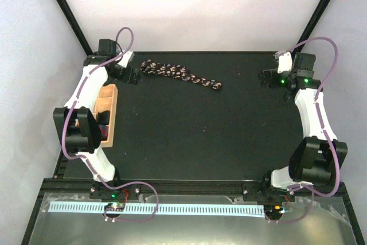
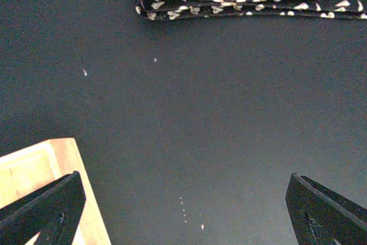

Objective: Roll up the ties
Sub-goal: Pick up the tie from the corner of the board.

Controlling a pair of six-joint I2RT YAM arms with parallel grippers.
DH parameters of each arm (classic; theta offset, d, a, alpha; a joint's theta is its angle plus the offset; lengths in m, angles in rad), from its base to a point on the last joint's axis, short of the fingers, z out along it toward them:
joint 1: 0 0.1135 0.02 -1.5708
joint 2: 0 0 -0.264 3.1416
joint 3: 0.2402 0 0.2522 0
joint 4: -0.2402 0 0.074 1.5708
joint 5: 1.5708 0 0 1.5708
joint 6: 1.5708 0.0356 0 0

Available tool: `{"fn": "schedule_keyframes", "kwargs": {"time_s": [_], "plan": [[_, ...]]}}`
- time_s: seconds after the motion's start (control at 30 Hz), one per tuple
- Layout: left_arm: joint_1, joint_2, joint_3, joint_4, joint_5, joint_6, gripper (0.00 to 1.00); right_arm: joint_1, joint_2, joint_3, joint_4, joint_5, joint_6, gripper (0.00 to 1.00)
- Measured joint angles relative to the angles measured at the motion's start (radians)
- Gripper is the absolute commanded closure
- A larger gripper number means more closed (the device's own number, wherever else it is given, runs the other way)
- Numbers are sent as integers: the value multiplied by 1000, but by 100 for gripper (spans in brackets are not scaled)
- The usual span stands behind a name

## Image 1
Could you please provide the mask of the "black floral patterned tie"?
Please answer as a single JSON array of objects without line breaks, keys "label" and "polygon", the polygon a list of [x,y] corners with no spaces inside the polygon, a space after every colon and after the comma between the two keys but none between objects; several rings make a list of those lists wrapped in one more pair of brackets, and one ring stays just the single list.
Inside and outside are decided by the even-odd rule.
[{"label": "black floral patterned tie", "polygon": [[148,75],[163,76],[171,79],[182,80],[217,91],[221,90],[223,87],[222,82],[193,74],[191,73],[190,69],[184,65],[163,64],[152,60],[146,60],[140,66],[140,70]]}]

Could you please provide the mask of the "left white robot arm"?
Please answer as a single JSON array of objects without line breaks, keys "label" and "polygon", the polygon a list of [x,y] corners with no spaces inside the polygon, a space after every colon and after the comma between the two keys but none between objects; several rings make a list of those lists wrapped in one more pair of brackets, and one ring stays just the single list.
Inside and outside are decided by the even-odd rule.
[{"label": "left white robot arm", "polygon": [[81,79],[71,98],[53,111],[63,155],[81,160],[95,181],[104,182],[103,192],[111,199],[122,194],[123,184],[114,179],[116,169],[103,151],[100,123],[93,112],[100,90],[109,79],[127,84],[136,84],[139,79],[139,69],[129,66],[133,52],[118,52],[117,47],[116,41],[101,39],[97,52],[84,60]]}]

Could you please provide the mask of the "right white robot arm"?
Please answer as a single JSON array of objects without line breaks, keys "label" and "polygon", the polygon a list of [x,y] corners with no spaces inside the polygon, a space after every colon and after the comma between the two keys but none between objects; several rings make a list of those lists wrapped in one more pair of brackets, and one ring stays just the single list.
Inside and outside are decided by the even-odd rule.
[{"label": "right white robot arm", "polygon": [[283,190],[297,186],[338,185],[340,168],[348,153],[331,129],[323,103],[321,81],[314,78],[316,56],[307,53],[276,53],[277,68],[259,73],[262,85],[285,88],[284,100],[292,99],[298,108],[303,140],[294,151],[288,166],[273,170],[270,181],[260,187],[268,201],[279,197]]}]

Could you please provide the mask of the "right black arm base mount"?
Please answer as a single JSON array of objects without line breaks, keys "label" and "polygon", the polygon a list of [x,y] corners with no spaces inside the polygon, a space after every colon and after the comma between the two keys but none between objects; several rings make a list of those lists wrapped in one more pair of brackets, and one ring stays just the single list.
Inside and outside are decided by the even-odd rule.
[{"label": "right black arm base mount", "polygon": [[286,190],[273,188],[261,181],[244,181],[241,184],[244,201],[256,201],[260,203],[294,202],[294,195]]}]

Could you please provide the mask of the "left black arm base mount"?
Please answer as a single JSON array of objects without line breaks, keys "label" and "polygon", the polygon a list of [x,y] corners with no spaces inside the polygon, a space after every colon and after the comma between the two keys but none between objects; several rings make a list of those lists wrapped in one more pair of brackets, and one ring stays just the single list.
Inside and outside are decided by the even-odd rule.
[{"label": "left black arm base mount", "polygon": [[139,194],[140,188],[140,184],[133,184],[120,189],[109,189],[102,183],[95,182],[91,187],[89,198],[102,201],[134,199]]}]

